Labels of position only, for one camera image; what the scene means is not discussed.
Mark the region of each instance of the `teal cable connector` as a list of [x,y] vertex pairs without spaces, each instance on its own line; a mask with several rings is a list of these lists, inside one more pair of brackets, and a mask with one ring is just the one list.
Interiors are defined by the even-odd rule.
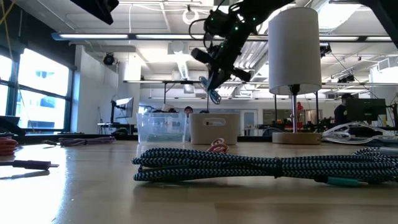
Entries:
[[344,177],[328,177],[327,184],[342,186],[342,187],[359,187],[360,183],[357,179]]

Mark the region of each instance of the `yellow cable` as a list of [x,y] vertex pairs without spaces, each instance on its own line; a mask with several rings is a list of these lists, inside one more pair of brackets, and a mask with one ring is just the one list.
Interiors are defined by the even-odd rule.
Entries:
[[2,10],[3,17],[0,20],[0,25],[6,20],[8,14],[11,12],[12,7],[15,5],[15,2],[16,0],[11,3],[10,8],[7,10],[6,13],[4,13],[4,1],[1,0],[1,7],[3,8]]
[[[7,20],[6,20],[6,19],[7,19],[8,14],[11,12],[12,7],[15,5],[15,1],[13,1],[13,2],[11,3],[10,8],[8,8],[7,12],[5,12],[4,0],[1,0],[1,10],[2,10],[3,17],[2,17],[1,20],[0,20],[0,25],[4,22],[4,26],[5,26],[5,28],[6,28],[6,37],[7,37],[8,49],[9,49],[9,51],[10,51],[10,58],[11,58],[12,61],[14,61],[14,59],[13,59],[13,57],[12,57],[11,42],[10,42],[10,36],[9,36],[9,33],[8,33],[8,26],[7,26]],[[23,97],[22,97],[22,92],[21,92],[21,89],[19,88],[18,81],[17,81],[16,88],[18,89],[19,94],[21,95],[22,105],[23,105],[24,108],[26,109],[26,115],[27,115],[28,123],[30,122],[30,126],[32,127],[32,132],[35,133],[35,129],[33,128],[32,121],[31,121],[30,118],[29,118],[29,114],[28,114],[28,112],[27,112],[27,108],[26,108],[26,106],[25,106],[25,102],[24,102],[24,99],[23,99]]]
[[[11,11],[12,6],[14,5],[14,1],[12,2],[10,8],[8,9],[7,13]],[[10,43],[10,36],[8,33],[8,25],[7,25],[7,15],[6,13],[4,13],[5,9],[4,9],[4,0],[1,0],[1,10],[2,10],[2,14],[4,15],[3,18],[0,21],[0,25],[1,23],[4,21],[4,26],[6,27],[6,37],[7,37],[7,44],[8,44],[8,50],[10,51],[10,58],[12,61],[14,61],[14,59],[12,58],[12,50],[11,50],[11,43]]]

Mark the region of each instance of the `workbench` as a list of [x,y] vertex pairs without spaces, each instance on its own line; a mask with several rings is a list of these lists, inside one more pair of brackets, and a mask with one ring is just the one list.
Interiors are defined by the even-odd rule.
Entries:
[[[0,223],[395,223],[398,185],[334,187],[282,177],[228,177],[175,184],[136,182],[131,164],[152,147],[135,141],[79,147],[24,146],[15,159],[52,161],[50,171],[0,167]],[[256,157],[351,154],[361,147],[239,142]]]

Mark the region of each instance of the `computer monitor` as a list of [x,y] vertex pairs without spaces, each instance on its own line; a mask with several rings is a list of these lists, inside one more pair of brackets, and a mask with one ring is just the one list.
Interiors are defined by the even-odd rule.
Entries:
[[379,115],[387,115],[385,99],[347,99],[349,121],[377,121]]
[[118,108],[121,109],[121,111],[123,111],[121,113],[123,116],[117,118],[131,118],[133,104],[134,104],[134,98],[125,98],[125,99],[116,100],[116,106],[119,106]]

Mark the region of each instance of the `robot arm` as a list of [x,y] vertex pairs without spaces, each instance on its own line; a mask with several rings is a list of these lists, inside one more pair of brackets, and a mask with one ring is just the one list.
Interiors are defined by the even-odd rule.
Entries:
[[211,46],[207,53],[200,49],[194,49],[191,53],[198,61],[208,64],[208,91],[229,80],[232,74],[244,81],[250,80],[248,72],[233,67],[236,58],[241,54],[249,35],[257,33],[256,27],[272,12],[291,2],[293,0],[245,0],[231,5],[228,14],[218,9],[210,11],[204,25],[205,32],[224,37],[225,40],[220,45]]
[[[344,3],[331,0],[333,3]],[[381,24],[398,47],[398,14],[396,14],[396,0],[356,0],[359,4],[370,7]],[[244,0],[229,7],[229,13],[220,10],[210,11],[205,21],[204,30],[212,36],[224,37],[220,45],[211,46],[208,52],[199,49],[192,51],[192,56],[205,63],[209,68],[207,91],[214,91],[221,84],[231,78],[231,74],[249,81],[251,75],[243,70],[234,68],[233,64],[241,54],[241,49],[251,33],[256,34],[256,27],[263,23],[272,12],[292,3],[292,0]]]

